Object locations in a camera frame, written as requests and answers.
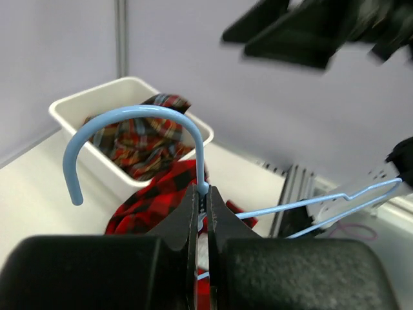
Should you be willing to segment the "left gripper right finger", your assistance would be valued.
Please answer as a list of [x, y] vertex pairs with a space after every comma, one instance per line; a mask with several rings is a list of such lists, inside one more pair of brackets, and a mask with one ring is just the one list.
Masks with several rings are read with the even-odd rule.
[[385, 269], [362, 242], [262, 238], [206, 195], [212, 309], [398, 309]]

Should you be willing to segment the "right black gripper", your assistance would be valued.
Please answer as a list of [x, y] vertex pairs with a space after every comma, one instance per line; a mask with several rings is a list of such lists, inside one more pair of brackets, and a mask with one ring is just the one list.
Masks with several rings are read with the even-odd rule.
[[326, 69], [344, 42], [372, 44], [386, 62], [412, 52], [412, 1], [303, 1], [245, 43], [248, 57]]

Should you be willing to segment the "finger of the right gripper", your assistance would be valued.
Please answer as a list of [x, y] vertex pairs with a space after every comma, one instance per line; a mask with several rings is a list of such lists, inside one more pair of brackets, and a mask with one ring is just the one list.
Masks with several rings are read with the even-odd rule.
[[289, 0], [262, 0], [233, 22], [222, 34], [224, 43], [247, 43], [288, 12]]

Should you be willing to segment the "red black plaid shirt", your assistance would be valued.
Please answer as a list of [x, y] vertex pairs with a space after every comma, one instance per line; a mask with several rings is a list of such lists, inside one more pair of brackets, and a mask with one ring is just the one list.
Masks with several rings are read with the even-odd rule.
[[[170, 172], [162, 172], [147, 187], [131, 195], [111, 217], [106, 233], [146, 234], [159, 225], [181, 204], [189, 186], [196, 188], [195, 169], [189, 161], [177, 164]], [[238, 218], [241, 209], [230, 201], [224, 203]], [[252, 230], [257, 222], [256, 218], [241, 221]], [[210, 307], [208, 218], [206, 203], [199, 202], [198, 192], [196, 269], [196, 309], [208, 309]]]

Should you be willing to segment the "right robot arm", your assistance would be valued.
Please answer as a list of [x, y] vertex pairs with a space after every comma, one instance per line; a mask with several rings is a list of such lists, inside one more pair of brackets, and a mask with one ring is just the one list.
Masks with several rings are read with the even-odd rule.
[[[411, 1], [259, 1], [222, 34], [244, 46], [246, 57], [325, 70], [345, 43], [372, 45], [380, 61], [412, 46]], [[239, 214], [274, 214], [277, 235], [322, 233], [340, 219], [371, 205], [412, 193], [412, 140], [399, 142], [385, 161], [354, 184], [322, 196]]]

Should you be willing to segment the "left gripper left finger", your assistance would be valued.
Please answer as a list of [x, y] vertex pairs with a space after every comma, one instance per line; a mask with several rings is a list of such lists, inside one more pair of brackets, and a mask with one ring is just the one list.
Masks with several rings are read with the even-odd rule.
[[1, 270], [2, 309], [195, 309], [197, 190], [146, 234], [32, 236]]

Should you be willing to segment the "brown plaid shirt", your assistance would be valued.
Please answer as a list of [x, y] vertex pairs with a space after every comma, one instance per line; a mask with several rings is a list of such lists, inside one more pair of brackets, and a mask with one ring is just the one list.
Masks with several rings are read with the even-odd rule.
[[132, 118], [99, 129], [89, 142], [132, 179], [148, 181], [193, 149], [182, 137], [170, 119]]

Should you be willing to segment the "blue hanger with red shirt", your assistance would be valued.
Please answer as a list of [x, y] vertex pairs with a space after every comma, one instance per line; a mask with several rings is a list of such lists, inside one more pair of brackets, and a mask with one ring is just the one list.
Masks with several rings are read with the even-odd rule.
[[[189, 162], [195, 169], [197, 191], [202, 198], [207, 195], [208, 183], [201, 179], [201, 169], [205, 168], [201, 131], [185, 116], [184, 108], [132, 105], [87, 117], [63, 156], [63, 173], [74, 205], [83, 203], [76, 162], [87, 142], [135, 180], [143, 176], [154, 179], [183, 163], [184, 155], [195, 154], [195, 159]], [[238, 218], [244, 220], [272, 213], [286, 216], [289, 211], [304, 211], [310, 218], [309, 226], [288, 234], [289, 238], [326, 229], [369, 205], [412, 193], [410, 172], [398, 161], [401, 153], [401, 145], [397, 145], [379, 171], [371, 172], [355, 185], [338, 187], [324, 196], [242, 212]]]

